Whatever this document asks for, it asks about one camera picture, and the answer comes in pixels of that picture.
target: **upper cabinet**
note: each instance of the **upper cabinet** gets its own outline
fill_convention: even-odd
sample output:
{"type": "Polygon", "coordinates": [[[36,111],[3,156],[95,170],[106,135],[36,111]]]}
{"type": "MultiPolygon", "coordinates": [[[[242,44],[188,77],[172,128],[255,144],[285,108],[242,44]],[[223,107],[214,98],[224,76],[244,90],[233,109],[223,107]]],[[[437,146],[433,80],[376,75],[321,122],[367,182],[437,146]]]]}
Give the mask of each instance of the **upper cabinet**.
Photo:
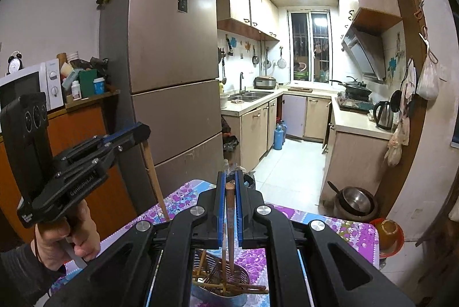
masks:
{"type": "Polygon", "coordinates": [[[270,0],[217,0],[217,28],[254,40],[278,41],[279,12],[270,0]]]}
{"type": "Polygon", "coordinates": [[[402,20],[398,0],[339,0],[339,16],[341,38],[351,24],[362,31],[380,35],[402,20]]]}

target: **alarm clock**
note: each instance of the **alarm clock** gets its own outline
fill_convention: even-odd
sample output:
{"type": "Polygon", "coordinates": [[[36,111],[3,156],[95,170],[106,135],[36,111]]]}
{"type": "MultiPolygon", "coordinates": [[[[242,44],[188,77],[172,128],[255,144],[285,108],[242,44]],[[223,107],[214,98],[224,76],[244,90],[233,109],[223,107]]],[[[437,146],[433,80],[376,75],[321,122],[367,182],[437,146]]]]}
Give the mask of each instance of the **alarm clock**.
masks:
{"type": "Polygon", "coordinates": [[[18,72],[22,69],[22,54],[20,51],[15,51],[8,58],[8,72],[7,75],[12,74],[13,72],[18,72]]]}

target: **floral tablecloth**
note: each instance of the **floral tablecloth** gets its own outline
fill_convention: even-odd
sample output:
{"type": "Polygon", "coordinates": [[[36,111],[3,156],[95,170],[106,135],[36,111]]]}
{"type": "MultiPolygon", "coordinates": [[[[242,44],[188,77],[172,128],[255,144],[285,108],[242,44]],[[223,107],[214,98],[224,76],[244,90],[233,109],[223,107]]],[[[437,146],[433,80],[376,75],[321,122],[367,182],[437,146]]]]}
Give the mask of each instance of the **floral tablecloth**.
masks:
{"type": "MultiPolygon", "coordinates": [[[[202,180],[192,180],[175,192],[170,194],[164,199],[166,208],[169,212],[171,219],[175,215],[197,202],[199,193],[208,189],[214,188],[215,185],[202,180]]],[[[358,223],[354,221],[346,221],[322,215],[311,214],[304,211],[293,210],[292,208],[282,207],[275,204],[271,205],[277,210],[284,213],[286,217],[291,220],[301,223],[309,223],[314,219],[320,219],[328,224],[335,232],[337,232],[350,246],[357,250],[366,260],[372,263],[375,267],[379,267],[379,241],[378,233],[375,228],[370,224],[358,223]]],[[[140,220],[148,220],[153,224],[158,224],[164,221],[161,209],[158,205],[153,206],[150,210],[146,211],[132,222],[115,232],[110,237],[106,238],[101,248],[104,251],[108,246],[120,238],[128,229],[130,229],[136,222],[140,220]]],[[[249,273],[250,282],[258,285],[268,286],[268,274],[266,268],[266,256],[264,249],[256,250],[243,250],[237,247],[237,240],[235,245],[235,263],[244,267],[249,273]]],[[[221,256],[221,250],[210,251],[214,255],[221,256]]],[[[51,288],[51,292],[59,289],[77,275],[81,270],[78,269],[74,262],[66,265],[67,275],[59,279],[51,288]]],[[[269,296],[266,295],[248,295],[247,307],[268,307],[269,296]]],[[[213,307],[207,303],[200,301],[195,297],[190,299],[190,307],[213,307]]]]}

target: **sleeve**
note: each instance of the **sleeve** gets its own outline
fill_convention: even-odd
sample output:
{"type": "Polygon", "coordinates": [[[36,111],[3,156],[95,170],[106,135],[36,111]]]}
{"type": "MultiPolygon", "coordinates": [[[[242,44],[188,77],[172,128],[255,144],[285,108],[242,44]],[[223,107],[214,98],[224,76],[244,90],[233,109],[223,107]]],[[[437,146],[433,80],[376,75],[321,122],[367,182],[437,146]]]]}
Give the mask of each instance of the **sleeve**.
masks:
{"type": "Polygon", "coordinates": [[[66,272],[64,266],[58,271],[47,269],[35,257],[30,244],[1,253],[0,260],[6,275],[19,291],[20,296],[31,305],[35,304],[66,272]]]}

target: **person's hand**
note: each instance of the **person's hand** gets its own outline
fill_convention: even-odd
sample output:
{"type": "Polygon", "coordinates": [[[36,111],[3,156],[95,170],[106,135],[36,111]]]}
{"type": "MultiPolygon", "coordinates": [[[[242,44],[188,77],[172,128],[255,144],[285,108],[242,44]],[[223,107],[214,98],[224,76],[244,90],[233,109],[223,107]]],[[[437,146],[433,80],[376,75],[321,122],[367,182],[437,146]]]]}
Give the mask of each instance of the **person's hand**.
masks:
{"type": "MultiPolygon", "coordinates": [[[[38,254],[42,263],[53,271],[72,260],[58,243],[65,237],[70,237],[71,242],[75,244],[75,254],[86,261],[94,259],[100,251],[100,236],[96,223],[91,219],[86,201],[81,201],[68,216],[77,219],[77,224],[73,228],[70,228],[66,218],[35,226],[38,254]]],[[[35,254],[34,241],[30,245],[35,254]]]]}

